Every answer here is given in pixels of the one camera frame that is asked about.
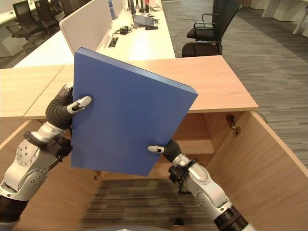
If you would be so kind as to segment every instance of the door hinge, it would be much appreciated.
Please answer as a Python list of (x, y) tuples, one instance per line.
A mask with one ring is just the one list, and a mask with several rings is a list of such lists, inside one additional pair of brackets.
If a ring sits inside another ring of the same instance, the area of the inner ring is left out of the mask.
[(235, 116), (232, 114), (226, 115), (226, 120), (230, 126), (230, 128), (233, 130), (234, 134), (237, 136), (242, 131), (241, 127), (235, 126)]

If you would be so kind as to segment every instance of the robotic hand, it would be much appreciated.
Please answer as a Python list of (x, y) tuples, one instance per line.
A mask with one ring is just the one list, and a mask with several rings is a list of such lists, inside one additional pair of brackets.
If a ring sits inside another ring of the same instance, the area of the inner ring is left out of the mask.
[(166, 146), (149, 146), (153, 153), (161, 153), (173, 166), (169, 169), (169, 178), (185, 186), (194, 196), (197, 204), (217, 225), (219, 231), (256, 231), (235, 209), (223, 189), (210, 177), (208, 171), (182, 154), (180, 146), (174, 140)]
[(92, 101), (85, 96), (73, 102), (73, 83), (60, 90), (46, 109), (47, 122), (38, 131), (26, 132), (12, 165), (0, 184), (0, 231), (10, 231), (18, 223), (28, 201), (47, 178), (48, 171), (71, 152), (63, 137), (75, 113)]

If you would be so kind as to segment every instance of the wooden desktop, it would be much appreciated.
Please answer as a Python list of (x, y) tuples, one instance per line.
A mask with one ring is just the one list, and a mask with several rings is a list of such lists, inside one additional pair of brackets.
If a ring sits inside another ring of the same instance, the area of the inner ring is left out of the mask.
[[(308, 170), (253, 112), (257, 109), (256, 102), (222, 56), (129, 63), (196, 89), (199, 96), (174, 138), (181, 144), (184, 154), (199, 159), (257, 230), (302, 231), (307, 227)], [(32, 79), (40, 72), (44, 80)], [(4, 105), (0, 111), (3, 119), (0, 126), (13, 119), (26, 120), (0, 146), (2, 177), (14, 159), (23, 132), (40, 127), (36, 119), (45, 118), (50, 100), (63, 84), (73, 79), (73, 66), (7, 69), (0, 70), (0, 75), (6, 82), (0, 85), (1, 92), (11, 94), (11, 98), (7, 98), (11, 106), (0, 99), (0, 106)], [(16, 88), (27, 78), (32, 79), (32, 86), (20, 87), (20, 94), (12, 95), (8, 87), (11, 77)], [(19, 110), (20, 102), (25, 105)], [(234, 126), (241, 128), (238, 135), (230, 127), (227, 115), (233, 115)], [(167, 178), (170, 166), (160, 158), (149, 177)], [(92, 171), (70, 167), (67, 158), (51, 171), (46, 183), (29, 202), (17, 230), (76, 230), (100, 184), (93, 179), (94, 175)], [(103, 180), (142, 178), (110, 172), (100, 172), (100, 176)]]

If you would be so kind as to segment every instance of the blue book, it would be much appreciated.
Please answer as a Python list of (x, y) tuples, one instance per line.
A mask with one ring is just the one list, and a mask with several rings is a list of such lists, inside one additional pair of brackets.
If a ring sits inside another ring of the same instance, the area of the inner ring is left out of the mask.
[(73, 98), (92, 103), (73, 117), (74, 167), (147, 176), (198, 93), (190, 86), (108, 56), (75, 52)]

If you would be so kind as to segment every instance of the black office chair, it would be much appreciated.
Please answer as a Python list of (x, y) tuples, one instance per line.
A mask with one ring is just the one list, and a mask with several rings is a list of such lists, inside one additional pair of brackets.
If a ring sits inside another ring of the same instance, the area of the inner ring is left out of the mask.
[(51, 34), (52, 31), (55, 31), (59, 27), (59, 22), (51, 13), (48, 0), (36, 1), (35, 8), (38, 13), (39, 22), (48, 34)]
[(210, 56), (218, 55), (217, 47), (211, 42), (197, 41), (190, 42), (183, 46), (182, 57), (195, 57), (195, 56)]
[(16, 24), (6, 26), (13, 38), (25, 38), (28, 40), (30, 36), (42, 31), (40, 25), (34, 20), (28, 1), (22, 1), (13, 4), (16, 14)]
[(62, 12), (62, 7), (60, 6), (58, 0), (51, 0), (50, 1), (50, 9), (53, 16)]
[(235, 0), (230, 0), (224, 10), (221, 12), (219, 16), (219, 20), (217, 21), (215, 27), (207, 28), (200, 27), (197, 28), (198, 24), (207, 24), (203, 22), (197, 22), (193, 25), (195, 36), (198, 37), (198, 40), (209, 41), (216, 45), (218, 54), (222, 55), (222, 45), (221, 40), (226, 32), (229, 24), (232, 19), (239, 11), (242, 5)]
[(62, 5), (65, 17), (69, 16), (71, 13), (86, 4), (85, 0), (60, 0), (60, 3)]
[[(228, 4), (229, 1), (230, 0), (214, 0), (213, 1), (213, 12), (212, 13), (204, 13), (201, 16), (202, 22), (205, 22), (204, 16), (212, 16), (212, 23), (208, 24), (208, 25), (212, 25), (212, 26), (205, 26), (205, 24), (203, 24), (203, 26), (197, 26), (196, 28), (201, 28), (201, 27), (211, 28), (211, 27), (215, 27), (216, 23), (219, 20), (219, 14), (223, 11), (223, 9), (226, 7), (226, 5)], [(195, 31), (195, 29), (192, 28), (187, 33), (186, 37), (198, 40), (198, 34), (195, 34), (194, 31)]]

